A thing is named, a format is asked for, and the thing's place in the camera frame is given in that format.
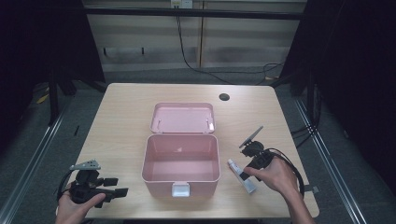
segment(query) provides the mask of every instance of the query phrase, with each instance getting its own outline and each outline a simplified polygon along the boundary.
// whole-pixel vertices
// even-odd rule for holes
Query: small bottle
[[[236,165],[235,162],[233,162],[231,159],[228,160],[228,165],[230,168],[233,170],[233,173],[236,175],[236,178],[238,178],[239,182],[245,187],[245,190],[247,191],[248,194],[252,193],[255,189],[256,186],[251,182],[251,180],[246,179],[243,180],[239,175],[242,174],[242,169],[239,168],[239,166]]]

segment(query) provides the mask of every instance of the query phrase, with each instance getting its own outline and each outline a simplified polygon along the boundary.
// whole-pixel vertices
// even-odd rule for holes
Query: box lid
[[[150,129],[154,133],[213,133],[213,106],[208,103],[159,103]]]

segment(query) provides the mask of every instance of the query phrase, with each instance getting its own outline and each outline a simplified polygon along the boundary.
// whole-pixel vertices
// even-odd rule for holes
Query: black cable
[[[318,88],[316,88],[316,108],[317,109],[316,109],[316,115],[315,115],[314,121],[310,125],[306,126],[303,129],[291,132],[292,135],[294,135],[294,134],[302,132],[302,131],[309,131],[309,135],[302,142],[300,142],[296,146],[296,148],[302,146],[315,132],[318,131],[318,126],[319,126],[319,122],[320,122],[320,115],[321,115],[321,105],[322,105],[321,101],[322,101],[322,96],[319,93]]]
[[[64,195],[64,192],[67,191],[67,189],[62,190],[62,188],[64,187],[64,181],[66,181],[66,178],[69,177],[72,173],[73,173],[73,171],[71,170],[71,171],[67,172],[67,174],[64,175],[64,177],[62,178],[61,183],[59,184],[59,187],[58,187],[58,194],[56,196],[56,201],[59,201],[62,198],[62,195]]]
[[[263,78],[260,82],[258,82],[257,84],[255,84],[256,86],[258,86],[258,85],[262,84],[262,83],[265,81],[266,72],[269,72],[269,71],[271,71],[271,70],[277,68],[278,66],[284,64],[284,63],[268,63],[268,64],[266,64],[266,65],[262,68],[262,71],[259,71],[259,72],[244,72],[244,71],[241,71],[241,72],[235,72],[235,71],[232,71],[232,72],[227,72],[227,71],[224,71],[224,72],[206,72],[206,71],[202,71],[202,70],[198,70],[198,69],[192,68],[192,67],[189,65],[189,63],[187,62],[187,60],[186,60],[186,55],[185,55],[185,53],[184,53],[184,45],[183,45],[183,38],[182,38],[182,34],[181,34],[180,17],[176,17],[176,19],[177,19],[177,31],[178,31],[178,38],[179,38],[179,41],[180,41],[181,54],[182,54],[182,56],[183,56],[184,63],[185,63],[192,71],[195,71],[195,72],[198,72],[198,73],[202,73],[202,74],[206,74],[206,75],[210,75],[210,76],[212,76],[212,77],[214,77],[214,78],[216,78],[216,79],[218,79],[218,80],[220,80],[220,81],[222,81],[222,82],[228,83],[228,84],[230,84],[230,85],[237,85],[237,84],[232,83],[232,82],[230,82],[230,81],[227,81],[227,80],[225,80],[225,79],[222,79],[222,78],[220,78],[220,77],[218,77],[218,76],[216,76],[216,75],[214,75],[214,74],[222,74],[222,73],[228,73],[228,74],[260,74],[260,73],[264,73],[264,78]],[[265,67],[267,67],[267,66],[269,66],[269,65],[274,65],[274,67],[271,67],[270,69],[265,70]]]
[[[299,183],[300,193],[304,197],[304,195],[305,195],[305,185],[304,185],[303,177],[301,176],[301,174],[297,170],[297,168],[294,166],[294,164],[291,162],[291,160],[283,152],[281,152],[280,150],[278,150],[276,148],[267,148],[265,150],[267,150],[273,156],[276,156],[276,157],[280,158],[282,161],[284,161],[290,167],[290,169],[294,172],[294,174],[297,177],[297,181]],[[275,153],[275,152],[272,152],[271,150],[276,150],[277,152],[280,153],[280,155]]]

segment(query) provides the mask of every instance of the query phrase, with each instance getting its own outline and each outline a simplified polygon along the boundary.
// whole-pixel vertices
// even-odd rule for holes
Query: metal rod
[[[305,15],[297,12],[235,11],[189,8],[139,8],[139,7],[37,7],[36,12],[65,12],[98,15],[138,15],[138,16],[173,16],[173,17],[208,17],[208,18],[243,18],[300,21],[303,19],[325,18],[323,15]]]
[[[17,213],[18,208],[20,207],[22,200],[30,187],[31,182],[33,181],[35,173],[37,172],[41,162],[44,159],[44,156],[50,148],[52,139],[54,138],[55,134],[58,132],[59,127],[61,126],[61,123],[64,119],[64,113],[70,105],[71,99],[72,98],[68,98],[68,101],[66,101],[61,114],[57,117],[53,124],[47,128],[46,133],[44,134],[40,144],[38,144],[35,150],[35,154],[29,161],[29,164],[24,170],[14,190],[12,190],[11,194],[5,201],[2,209],[0,210],[0,223],[9,224],[12,222],[12,219]]]
[[[312,140],[314,141],[314,144],[317,147],[318,153],[322,158],[323,163],[332,179],[332,182],[334,183],[335,188],[337,189],[341,197],[341,200],[343,201],[344,206],[346,207],[346,210],[348,211],[353,223],[367,224],[367,221],[364,218],[364,215],[358,203],[356,202],[355,197],[352,195],[349,187],[347,186],[347,183],[345,182],[340,171],[338,170],[337,165],[332,159],[332,155],[330,154],[329,149],[327,149],[318,131],[315,131],[312,128],[309,117],[306,114],[307,111],[304,106],[304,103],[301,100],[298,100],[296,101],[296,105],[300,112],[301,117],[304,120],[306,127],[308,127],[309,132],[312,133]]]

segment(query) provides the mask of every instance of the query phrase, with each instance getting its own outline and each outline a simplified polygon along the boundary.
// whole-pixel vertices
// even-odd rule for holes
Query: box latch
[[[177,181],[172,185],[172,197],[190,197],[190,185],[187,182]]]

